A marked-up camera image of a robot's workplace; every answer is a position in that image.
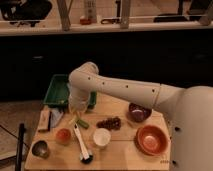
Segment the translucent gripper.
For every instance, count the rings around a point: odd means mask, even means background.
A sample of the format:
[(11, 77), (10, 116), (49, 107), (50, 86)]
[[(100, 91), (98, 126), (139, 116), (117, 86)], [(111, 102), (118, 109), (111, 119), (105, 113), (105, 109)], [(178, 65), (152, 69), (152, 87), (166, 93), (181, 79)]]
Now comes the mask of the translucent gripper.
[(88, 99), (77, 99), (72, 96), (70, 96), (68, 99), (69, 112), (78, 117), (80, 117), (82, 114), (86, 112), (88, 105), (89, 105)]

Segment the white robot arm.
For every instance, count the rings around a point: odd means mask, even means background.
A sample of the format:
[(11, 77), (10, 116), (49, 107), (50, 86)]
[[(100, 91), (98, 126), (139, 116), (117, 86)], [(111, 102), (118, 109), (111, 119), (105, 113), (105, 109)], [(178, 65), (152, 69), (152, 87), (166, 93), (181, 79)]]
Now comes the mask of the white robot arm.
[(70, 103), (79, 110), (92, 91), (153, 109), (172, 121), (169, 171), (213, 171), (213, 87), (175, 86), (104, 77), (86, 62), (69, 74)]

